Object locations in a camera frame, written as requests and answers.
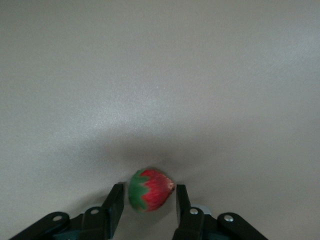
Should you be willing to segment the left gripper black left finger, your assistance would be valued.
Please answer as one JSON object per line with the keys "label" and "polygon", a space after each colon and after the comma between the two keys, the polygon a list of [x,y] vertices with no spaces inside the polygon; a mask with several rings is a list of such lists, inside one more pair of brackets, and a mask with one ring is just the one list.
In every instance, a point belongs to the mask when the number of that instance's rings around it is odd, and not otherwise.
{"label": "left gripper black left finger", "polygon": [[74,218],[52,212],[9,240],[111,240],[120,221],[125,185],[115,184],[101,206],[93,206]]}

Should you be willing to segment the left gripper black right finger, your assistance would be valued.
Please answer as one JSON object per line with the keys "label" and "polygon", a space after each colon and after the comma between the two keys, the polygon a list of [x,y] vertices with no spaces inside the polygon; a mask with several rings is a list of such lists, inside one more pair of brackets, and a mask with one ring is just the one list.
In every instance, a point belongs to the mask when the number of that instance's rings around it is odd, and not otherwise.
{"label": "left gripper black right finger", "polygon": [[176,186],[176,212],[178,228],[172,240],[268,240],[236,213],[214,218],[206,206],[191,204],[184,184]]}

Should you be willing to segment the round red strawberry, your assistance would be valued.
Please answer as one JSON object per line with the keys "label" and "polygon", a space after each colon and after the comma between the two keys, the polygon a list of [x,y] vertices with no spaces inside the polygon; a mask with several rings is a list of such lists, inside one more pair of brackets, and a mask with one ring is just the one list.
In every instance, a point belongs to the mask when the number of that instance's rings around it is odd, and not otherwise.
{"label": "round red strawberry", "polygon": [[138,170],[128,184],[131,207],[141,213],[159,209],[174,192],[176,184],[164,172],[155,168]]}

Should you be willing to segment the brown table cover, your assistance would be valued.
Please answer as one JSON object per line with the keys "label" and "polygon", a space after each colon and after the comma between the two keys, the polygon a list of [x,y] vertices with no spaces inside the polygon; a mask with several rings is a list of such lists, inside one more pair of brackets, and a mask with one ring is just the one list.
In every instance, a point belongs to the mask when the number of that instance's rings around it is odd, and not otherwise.
{"label": "brown table cover", "polygon": [[320,240],[320,0],[0,0],[0,240],[145,167]]}

